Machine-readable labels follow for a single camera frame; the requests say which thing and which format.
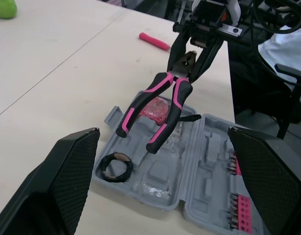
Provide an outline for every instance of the pink screwdriver handle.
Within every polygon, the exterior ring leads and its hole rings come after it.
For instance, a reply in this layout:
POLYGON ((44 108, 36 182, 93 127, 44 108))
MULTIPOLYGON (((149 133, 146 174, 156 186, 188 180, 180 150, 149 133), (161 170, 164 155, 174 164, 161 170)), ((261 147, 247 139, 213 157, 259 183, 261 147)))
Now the pink screwdriver handle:
POLYGON ((170 50, 170 45, 169 44, 164 43, 163 41, 160 41, 156 38, 150 37, 148 34, 140 33, 139 38, 146 41, 146 42, 148 42, 148 43, 151 43, 152 45, 154 45, 156 47, 161 48, 162 50, 166 50, 166 51, 170 50))

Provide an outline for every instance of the gray plastic tool case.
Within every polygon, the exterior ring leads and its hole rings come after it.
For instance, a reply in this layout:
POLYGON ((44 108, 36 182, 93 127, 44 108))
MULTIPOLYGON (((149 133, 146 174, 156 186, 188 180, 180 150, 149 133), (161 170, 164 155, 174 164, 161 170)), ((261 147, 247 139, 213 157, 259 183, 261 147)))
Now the gray plastic tool case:
MULTIPOLYGON (((184 105, 182 116, 196 111, 184 105)), ((114 107, 105 122, 115 131, 122 119, 119 107, 114 107)), ((93 168, 93 179, 109 188, 138 199, 161 210, 172 210, 185 201, 185 219, 219 235, 248 235, 231 230, 229 224, 230 195, 249 197, 242 177, 231 175, 227 167, 233 145, 227 134, 236 124, 212 115, 203 115, 196 122, 179 122, 174 132, 156 155, 146 151, 146 144, 159 129, 156 123, 141 116, 127 138, 115 132, 99 154, 93 168), (101 159, 120 152, 133 162, 133 173, 124 183, 109 183, 102 179, 98 168, 101 159)), ((125 164, 112 161, 110 174, 120 175, 125 164)), ((267 234, 252 202, 252 234, 267 234)))

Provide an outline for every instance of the green object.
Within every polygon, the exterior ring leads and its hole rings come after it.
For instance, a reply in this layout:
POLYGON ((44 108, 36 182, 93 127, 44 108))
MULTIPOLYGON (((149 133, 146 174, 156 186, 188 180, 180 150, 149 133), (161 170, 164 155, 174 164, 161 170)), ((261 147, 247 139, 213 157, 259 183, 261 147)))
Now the green object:
POLYGON ((14 0, 0 0, 0 18, 13 18, 16 16, 17 11, 17 5, 14 0))

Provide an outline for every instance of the table surface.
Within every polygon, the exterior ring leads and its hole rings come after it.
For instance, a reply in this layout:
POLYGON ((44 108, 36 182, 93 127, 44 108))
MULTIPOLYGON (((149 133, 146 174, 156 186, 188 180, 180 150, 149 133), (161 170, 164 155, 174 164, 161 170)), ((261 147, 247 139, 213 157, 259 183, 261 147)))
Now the table surface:
MULTIPOLYGON (((169 53, 139 33, 170 45, 177 37, 173 22, 96 0, 17 4, 16 18, 0 20, 0 212, 58 139, 99 127, 99 153, 112 134, 110 110, 125 111, 166 70, 169 53)), ((226 43, 193 87, 187 105, 234 121, 226 43)), ((183 219, 182 204, 159 211, 92 182, 76 234, 128 233, 211 234, 183 219)))

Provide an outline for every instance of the pliers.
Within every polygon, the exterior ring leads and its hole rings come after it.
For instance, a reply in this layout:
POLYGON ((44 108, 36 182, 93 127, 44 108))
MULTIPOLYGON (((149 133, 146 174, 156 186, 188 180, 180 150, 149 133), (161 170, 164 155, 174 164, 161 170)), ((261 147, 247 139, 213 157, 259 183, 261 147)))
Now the pliers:
POLYGON ((167 90, 175 81, 168 116, 164 124, 146 145, 149 153, 156 154, 176 127, 184 102, 193 90, 188 77, 194 68, 195 62, 196 52, 190 51, 172 66, 171 71, 158 73, 150 86, 133 100, 117 127, 116 134, 122 138, 127 137, 139 113, 146 104, 167 90))

